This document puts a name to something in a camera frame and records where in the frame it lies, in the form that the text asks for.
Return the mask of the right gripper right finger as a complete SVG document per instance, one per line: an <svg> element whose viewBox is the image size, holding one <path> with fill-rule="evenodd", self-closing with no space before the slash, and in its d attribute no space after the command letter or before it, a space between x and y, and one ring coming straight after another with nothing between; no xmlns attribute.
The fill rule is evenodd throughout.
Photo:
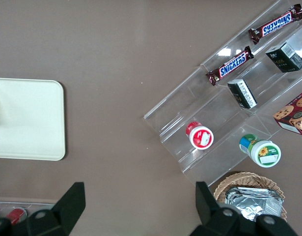
<svg viewBox="0 0 302 236"><path fill-rule="evenodd" d="M195 184L195 205L201 220L192 236L296 236L294 229L274 215L245 219L229 207L220 207L206 182Z"/></svg>

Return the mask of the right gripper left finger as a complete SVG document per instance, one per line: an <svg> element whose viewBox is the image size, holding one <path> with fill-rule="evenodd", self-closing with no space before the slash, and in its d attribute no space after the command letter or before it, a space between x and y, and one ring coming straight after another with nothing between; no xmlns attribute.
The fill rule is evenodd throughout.
<svg viewBox="0 0 302 236"><path fill-rule="evenodd" d="M68 236L85 209L83 182L75 182L51 209L31 215L23 207L0 217L0 236Z"/></svg>

